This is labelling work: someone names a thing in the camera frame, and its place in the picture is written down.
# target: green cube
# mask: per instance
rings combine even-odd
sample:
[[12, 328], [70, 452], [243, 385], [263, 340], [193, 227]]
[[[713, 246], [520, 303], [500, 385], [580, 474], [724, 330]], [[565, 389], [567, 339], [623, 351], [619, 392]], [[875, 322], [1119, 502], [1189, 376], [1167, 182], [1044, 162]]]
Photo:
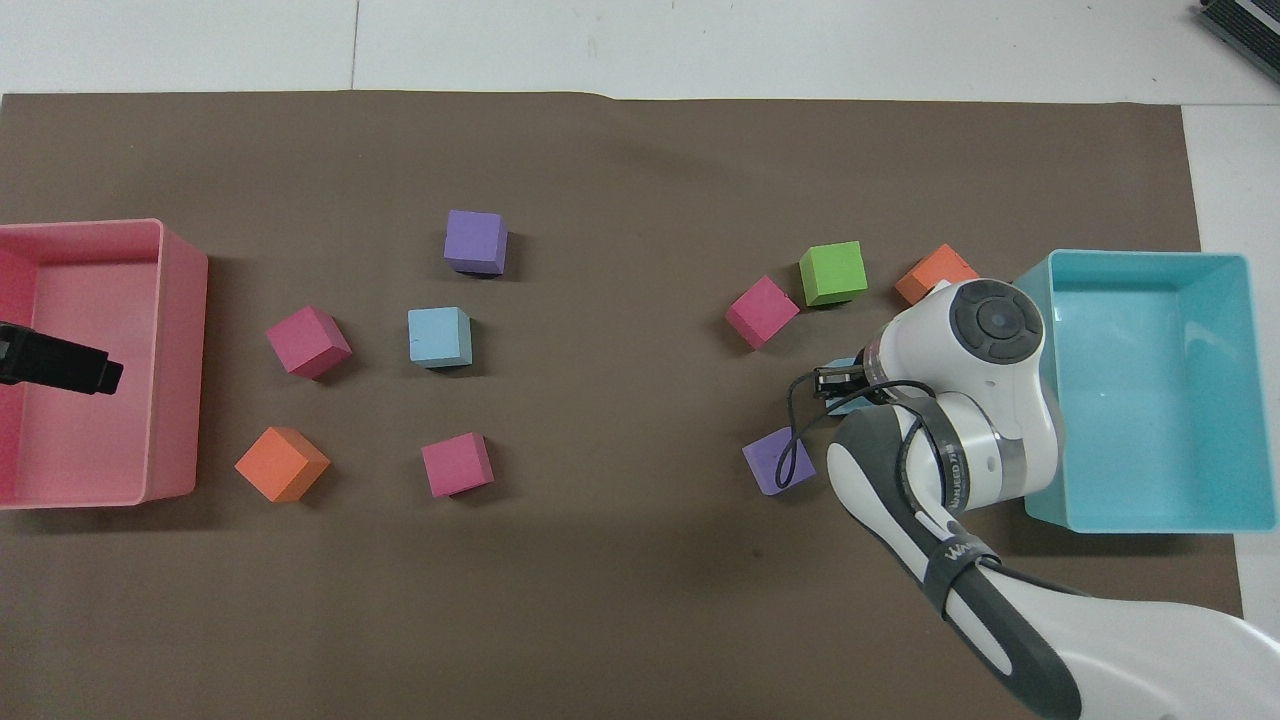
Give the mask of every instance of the green cube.
[[804, 302], [831, 305], [852, 300], [867, 291], [863, 246], [858, 241], [818, 245], [800, 258]]

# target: black device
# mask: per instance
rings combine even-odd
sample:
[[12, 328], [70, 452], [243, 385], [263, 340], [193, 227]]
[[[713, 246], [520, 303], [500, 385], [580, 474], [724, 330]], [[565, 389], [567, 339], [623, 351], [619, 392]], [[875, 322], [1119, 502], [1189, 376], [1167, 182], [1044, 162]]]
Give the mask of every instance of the black device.
[[1280, 0], [1201, 0], [1210, 32], [1280, 82]]
[[0, 383], [114, 395], [123, 373], [124, 365], [102, 350], [0, 322]]

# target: control button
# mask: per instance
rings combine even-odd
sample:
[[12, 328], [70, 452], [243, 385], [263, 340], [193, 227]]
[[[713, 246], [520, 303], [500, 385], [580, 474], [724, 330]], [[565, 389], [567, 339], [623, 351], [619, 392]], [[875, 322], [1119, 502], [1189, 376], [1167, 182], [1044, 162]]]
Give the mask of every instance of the control button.
[[1018, 363], [1030, 357], [1032, 352], [1036, 352], [1037, 347], [1039, 347], [1039, 336], [1021, 333], [1012, 340], [992, 343], [988, 352], [995, 360]]
[[1030, 297], [1027, 297], [1021, 292], [1015, 292], [1014, 293], [1014, 302], [1016, 302], [1018, 307], [1021, 309], [1023, 318], [1027, 319], [1027, 329], [1028, 331], [1030, 331], [1030, 332], [1033, 332], [1036, 334], [1041, 334], [1042, 332], [1044, 332], [1044, 323], [1041, 319], [1039, 309], [1036, 307], [1036, 304], [1032, 302]]
[[956, 292], [956, 297], [964, 300], [965, 302], [973, 302], [974, 305], [991, 297], [1009, 297], [1010, 295], [1012, 293], [1010, 292], [1009, 286], [1000, 281], [991, 279], [968, 282], [960, 286], [960, 290]]
[[965, 345], [978, 350], [982, 343], [987, 342], [987, 333], [978, 327], [978, 315], [973, 313], [972, 307], [956, 307], [951, 318]]
[[996, 340], [1009, 340], [1023, 329], [1023, 311], [1004, 297], [988, 300], [978, 307], [978, 327]]

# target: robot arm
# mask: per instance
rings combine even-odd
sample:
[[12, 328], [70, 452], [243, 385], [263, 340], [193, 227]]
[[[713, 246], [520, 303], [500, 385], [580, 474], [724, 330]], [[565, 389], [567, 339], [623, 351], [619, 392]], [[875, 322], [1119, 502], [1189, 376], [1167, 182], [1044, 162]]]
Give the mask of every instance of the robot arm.
[[[1001, 565], [955, 520], [968, 507], [1041, 489], [1057, 466], [1037, 372], [1041, 343], [1016, 340], [1038, 336], [1039, 315], [1019, 296], [996, 281], [952, 286], [868, 346], [869, 380], [916, 379], [942, 392], [897, 391], [891, 404], [846, 416], [827, 451], [840, 501], [1041, 716], [1280, 717], [1280, 644], [1248, 624], [1202, 607], [1087, 597], [1029, 578]], [[982, 311], [991, 300], [1007, 302]], [[986, 316], [979, 329], [996, 332], [966, 340], [957, 313]], [[993, 324], [993, 313], [1005, 314], [997, 320], [1006, 325]], [[950, 345], [937, 340], [943, 329]], [[1010, 338], [1023, 343], [1020, 355], [991, 361], [1002, 351], [992, 347]]]

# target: white floor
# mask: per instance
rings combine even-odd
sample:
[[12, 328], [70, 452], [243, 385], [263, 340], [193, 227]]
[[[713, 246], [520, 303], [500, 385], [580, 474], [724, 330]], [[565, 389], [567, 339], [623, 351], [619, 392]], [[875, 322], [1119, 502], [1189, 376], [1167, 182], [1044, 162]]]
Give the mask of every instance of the white floor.
[[[1253, 260], [1280, 451], [1280, 85], [1190, 0], [0, 0], [0, 94], [570, 90], [1184, 105], [1204, 250]], [[1280, 637], [1280, 534], [1236, 538]]]

